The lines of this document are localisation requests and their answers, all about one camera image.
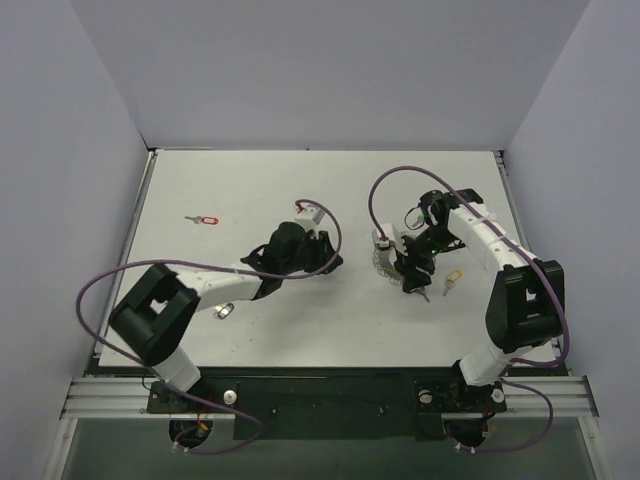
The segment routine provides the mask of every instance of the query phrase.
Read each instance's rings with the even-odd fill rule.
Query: yellow handle
[[[453,283],[456,283],[461,278],[462,278],[462,270],[454,270],[449,275],[447,275],[447,280]]]

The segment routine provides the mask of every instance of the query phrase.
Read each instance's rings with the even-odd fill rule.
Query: gray wall
[[[66,0],[3,2],[0,65],[0,476],[34,479],[90,351],[75,294],[117,259],[146,150]]]
[[[72,0],[151,146],[494,149],[588,0]]]
[[[593,0],[507,150],[529,240],[566,269],[616,478],[638,478],[640,2]]]

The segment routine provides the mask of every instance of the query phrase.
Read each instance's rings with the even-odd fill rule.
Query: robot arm
[[[283,222],[269,243],[253,250],[232,270],[290,275],[314,272],[335,255],[326,231],[318,231],[324,211],[300,207],[293,222]],[[337,256],[322,273],[343,263]],[[205,269],[171,270],[164,264],[150,267],[120,301],[109,325],[165,380],[183,391],[200,379],[200,370],[179,344],[193,315],[239,300],[258,300],[282,285],[282,279],[228,274]]]
[[[495,283],[485,322],[489,339],[454,365],[469,386],[489,385],[498,379],[511,359],[545,344],[562,333],[560,321],[548,293],[531,266],[507,247],[509,238],[525,255],[538,264],[564,306],[564,274],[555,261],[542,262],[520,247],[499,225],[496,235],[484,219],[494,220],[482,198],[473,190],[458,193],[477,210],[477,218],[451,193],[434,190],[420,198],[419,208],[428,225],[416,238],[400,236],[391,224],[382,226],[384,237],[375,230],[378,250],[386,252],[387,268],[391,251],[393,268],[403,276],[402,289],[412,293],[431,284],[435,257],[440,253],[467,247],[485,270],[495,274]]]

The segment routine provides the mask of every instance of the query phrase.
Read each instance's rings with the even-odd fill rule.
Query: white wall
[[[90,351],[75,294],[115,264],[147,154],[67,0],[3,2],[0,65],[0,476],[35,479]]]
[[[72,0],[151,146],[495,149],[588,0]]]
[[[616,478],[640,457],[640,2],[593,0],[507,150],[529,240],[566,270],[570,364]]]

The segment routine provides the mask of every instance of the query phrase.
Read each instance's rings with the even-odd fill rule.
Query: white table
[[[434,171],[454,188],[474,188],[500,224],[517,237],[500,174],[491,152],[160,151],[135,232],[129,261],[176,258],[218,265],[238,261],[266,243],[293,216],[293,201],[306,197],[330,208],[341,223],[344,264],[333,274],[285,282],[256,302],[237,303],[226,320],[196,314],[182,347],[199,366],[443,367],[486,338],[484,314],[493,286],[466,250],[436,260],[431,303],[406,295],[372,266],[367,196],[373,181],[397,165]],[[398,227],[419,197],[440,188],[412,172],[388,177],[374,206],[379,220]],[[214,216],[215,226],[185,215]],[[328,217],[322,227],[336,245]],[[447,297],[444,277],[464,277]],[[122,278],[118,300],[144,268]],[[109,330],[107,338],[124,346]],[[528,355],[553,359],[549,344]],[[105,348],[101,366],[132,362]]]

